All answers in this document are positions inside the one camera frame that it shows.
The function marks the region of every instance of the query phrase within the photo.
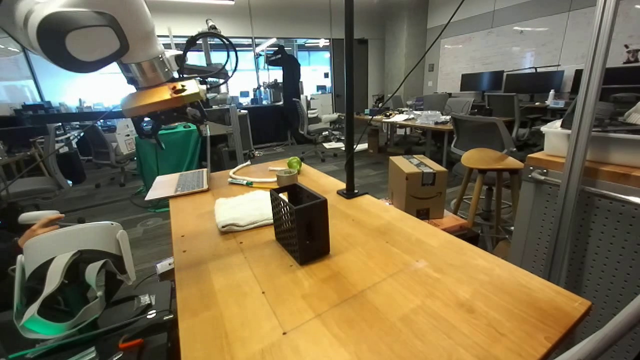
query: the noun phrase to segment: packing tape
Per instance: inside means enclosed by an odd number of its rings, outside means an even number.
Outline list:
[[[278,186],[286,186],[298,182],[298,171],[293,169],[278,170],[276,173]]]

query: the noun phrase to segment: white tube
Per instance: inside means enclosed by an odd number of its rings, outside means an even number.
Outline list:
[[[240,164],[238,166],[236,166],[235,168],[231,169],[231,171],[229,172],[229,177],[232,179],[237,179],[237,180],[245,180],[245,181],[251,181],[252,183],[275,183],[276,181],[278,181],[278,179],[276,179],[275,177],[271,178],[271,179],[255,179],[253,177],[245,177],[245,176],[238,176],[235,174],[236,171],[242,169],[245,166],[251,165],[251,160],[247,161],[244,164]]]

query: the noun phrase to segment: white towel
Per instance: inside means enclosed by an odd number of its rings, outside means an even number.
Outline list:
[[[222,197],[216,201],[214,214],[218,229],[223,232],[273,224],[271,196],[264,190],[255,190],[236,197]]]

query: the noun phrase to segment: perforated metal panel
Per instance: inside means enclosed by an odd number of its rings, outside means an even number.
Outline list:
[[[534,188],[521,267],[541,275],[559,187],[536,183]],[[640,294],[640,230],[636,226],[634,231],[638,220],[637,206],[581,191],[564,287],[592,301],[593,308],[561,349],[570,348],[602,328]],[[601,359],[633,359],[638,352],[640,327]]]

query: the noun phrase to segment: whiteboard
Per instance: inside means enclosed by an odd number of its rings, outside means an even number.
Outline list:
[[[620,66],[624,44],[640,47],[637,1],[622,0],[611,40],[607,66]],[[593,33],[595,8],[585,8],[446,38],[440,42],[438,91],[459,92],[466,72],[513,70],[560,64],[562,92],[568,92],[575,69],[584,68]]]

